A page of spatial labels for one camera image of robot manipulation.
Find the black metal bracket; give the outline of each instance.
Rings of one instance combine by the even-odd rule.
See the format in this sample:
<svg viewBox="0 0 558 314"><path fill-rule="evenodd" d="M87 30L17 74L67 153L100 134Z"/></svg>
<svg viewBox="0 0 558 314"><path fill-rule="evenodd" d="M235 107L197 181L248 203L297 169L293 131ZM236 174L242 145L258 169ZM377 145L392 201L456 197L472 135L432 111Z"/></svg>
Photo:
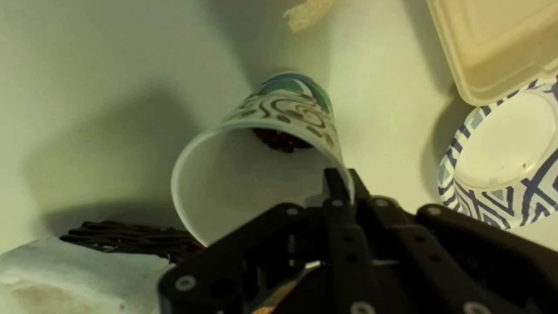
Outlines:
<svg viewBox="0 0 558 314"><path fill-rule="evenodd" d="M326 169L321 207L279 204L169 271L161 313L248 314L291 280L274 313L558 313L556 252L436 204L411 215L351 175L354 204Z"/></svg>

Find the screw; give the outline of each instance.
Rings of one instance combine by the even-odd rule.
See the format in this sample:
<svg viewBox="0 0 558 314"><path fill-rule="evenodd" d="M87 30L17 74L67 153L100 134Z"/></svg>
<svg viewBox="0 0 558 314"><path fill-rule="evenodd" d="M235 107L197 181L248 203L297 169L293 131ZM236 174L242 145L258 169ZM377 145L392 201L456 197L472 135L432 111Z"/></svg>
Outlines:
<svg viewBox="0 0 558 314"><path fill-rule="evenodd" d="M441 214L442 211L437 207L429 207L428 208L428 213L430 213L431 215L437 216L437 215Z"/></svg>
<svg viewBox="0 0 558 314"><path fill-rule="evenodd" d="M175 288L178 291L186 292L192 289L195 285L196 285L196 278L194 278L194 276L188 275L188 276L180 277L175 283Z"/></svg>
<svg viewBox="0 0 558 314"><path fill-rule="evenodd" d="M334 199L331 204L335 207L342 207L343 206L343 201L341 201L340 199Z"/></svg>
<svg viewBox="0 0 558 314"><path fill-rule="evenodd" d="M297 208L289 208L287 209L287 215L295 216L299 214L299 210Z"/></svg>
<svg viewBox="0 0 558 314"><path fill-rule="evenodd" d="M357 301L351 304L350 314L376 314L376 310L368 302Z"/></svg>
<svg viewBox="0 0 558 314"><path fill-rule="evenodd" d="M463 312L465 312L465 314L491 314L488 307L475 301L465 303L463 305Z"/></svg>
<svg viewBox="0 0 558 314"><path fill-rule="evenodd" d="M374 203L376 203L376 205L380 206L380 207L386 207L389 205L389 203L383 199L383 198L377 198Z"/></svg>

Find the blue geometric pattern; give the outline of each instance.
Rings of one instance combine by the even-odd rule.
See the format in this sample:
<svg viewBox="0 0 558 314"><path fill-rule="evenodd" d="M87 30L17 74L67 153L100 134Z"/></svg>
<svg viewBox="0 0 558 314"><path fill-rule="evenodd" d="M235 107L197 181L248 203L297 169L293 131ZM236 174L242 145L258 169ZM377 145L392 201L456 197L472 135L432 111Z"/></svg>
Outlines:
<svg viewBox="0 0 558 314"><path fill-rule="evenodd" d="M540 79L511 93L505 99L474 109L467 116L440 163L438 193L444 206L500 229L533 223L558 211L558 149L535 174L513 187L474 191L464 188L454 178L459 155L474 130L507 99L528 89L552 94L558 102L558 77Z"/></svg>

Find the white paper cup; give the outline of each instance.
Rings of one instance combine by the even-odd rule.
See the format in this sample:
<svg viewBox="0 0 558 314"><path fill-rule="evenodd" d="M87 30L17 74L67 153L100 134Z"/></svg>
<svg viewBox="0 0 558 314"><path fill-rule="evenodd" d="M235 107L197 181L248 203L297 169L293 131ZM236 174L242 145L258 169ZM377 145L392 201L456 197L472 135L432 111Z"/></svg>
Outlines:
<svg viewBox="0 0 558 314"><path fill-rule="evenodd" d="M254 129L294 135L313 147L274 150ZM325 168L339 169L353 200L327 94L310 78L285 73L188 144L172 172L172 198L186 228L208 246L279 203L304 206L322 194Z"/></svg>

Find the tipped-over paper cup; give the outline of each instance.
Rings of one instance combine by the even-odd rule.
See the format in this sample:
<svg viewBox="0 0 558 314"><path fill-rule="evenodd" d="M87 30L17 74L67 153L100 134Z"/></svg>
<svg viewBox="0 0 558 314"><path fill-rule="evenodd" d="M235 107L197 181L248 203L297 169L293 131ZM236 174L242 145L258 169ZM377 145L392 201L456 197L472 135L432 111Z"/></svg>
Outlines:
<svg viewBox="0 0 558 314"><path fill-rule="evenodd" d="M172 198L184 225L208 246L279 203L306 205L323 193L325 168L338 169L352 200L327 94L309 77L285 73L182 151Z"/></svg>

